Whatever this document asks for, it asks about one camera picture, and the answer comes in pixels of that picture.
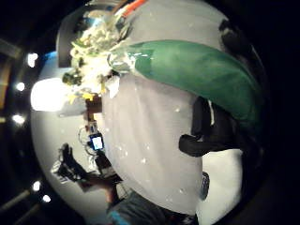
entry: white surface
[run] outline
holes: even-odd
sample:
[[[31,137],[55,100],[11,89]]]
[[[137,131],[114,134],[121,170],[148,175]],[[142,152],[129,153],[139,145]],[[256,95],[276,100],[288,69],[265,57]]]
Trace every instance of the white surface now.
[[[210,225],[229,213],[241,198],[242,152],[231,149],[202,157],[203,171],[210,178],[207,198],[197,206],[199,224]]]
[[[201,159],[178,149],[180,136],[190,131],[194,100],[188,92],[127,75],[116,97],[102,98],[99,121],[107,156],[125,183],[151,202],[186,214],[195,214],[202,181]]]

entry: person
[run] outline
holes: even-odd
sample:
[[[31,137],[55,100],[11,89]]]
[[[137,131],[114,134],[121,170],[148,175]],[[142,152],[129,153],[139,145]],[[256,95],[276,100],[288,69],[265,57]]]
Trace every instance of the person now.
[[[181,225],[197,224],[193,216],[174,213],[159,207],[132,191],[126,199],[120,199],[116,183],[88,173],[84,182],[105,190],[108,203],[107,216],[112,224],[122,225]]]
[[[112,224],[119,225],[194,225],[198,224],[194,216],[174,213],[146,200],[132,191],[125,199],[120,199],[116,185],[122,181],[117,175],[101,177],[86,170],[75,160],[72,147],[64,143],[59,149],[59,163],[54,163],[52,173],[58,179],[67,178],[84,190],[98,186],[105,190],[108,203],[107,216]]]

